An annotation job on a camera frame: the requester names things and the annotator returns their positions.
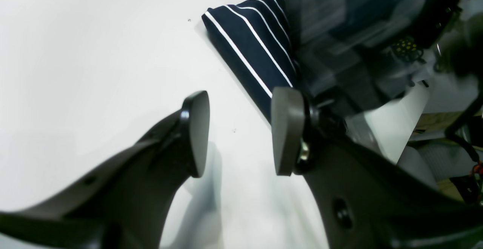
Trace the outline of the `left gripper black left finger side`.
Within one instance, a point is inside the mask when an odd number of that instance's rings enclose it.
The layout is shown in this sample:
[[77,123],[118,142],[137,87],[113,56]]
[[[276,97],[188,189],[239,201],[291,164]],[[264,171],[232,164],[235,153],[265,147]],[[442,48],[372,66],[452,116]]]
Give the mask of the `left gripper black left finger side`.
[[176,192],[204,174],[209,126],[209,95],[195,92],[58,194],[2,212],[1,234],[55,249],[157,249]]

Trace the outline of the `left gripper black right finger side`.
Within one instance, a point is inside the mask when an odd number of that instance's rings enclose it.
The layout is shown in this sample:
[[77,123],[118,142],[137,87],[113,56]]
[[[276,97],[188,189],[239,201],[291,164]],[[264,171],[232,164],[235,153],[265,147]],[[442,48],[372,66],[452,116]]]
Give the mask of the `left gripper black right finger side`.
[[331,249],[481,249],[482,208],[419,182],[361,146],[298,90],[271,99],[275,172],[303,176]]

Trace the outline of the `black robot arm right side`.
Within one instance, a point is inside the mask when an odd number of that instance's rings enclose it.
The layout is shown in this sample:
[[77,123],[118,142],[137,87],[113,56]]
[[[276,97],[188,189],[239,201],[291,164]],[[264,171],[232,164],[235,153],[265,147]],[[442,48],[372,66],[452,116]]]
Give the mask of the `black robot arm right side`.
[[425,50],[462,77],[478,72],[482,14],[464,0],[285,0],[303,91],[338,115],[401,98]]

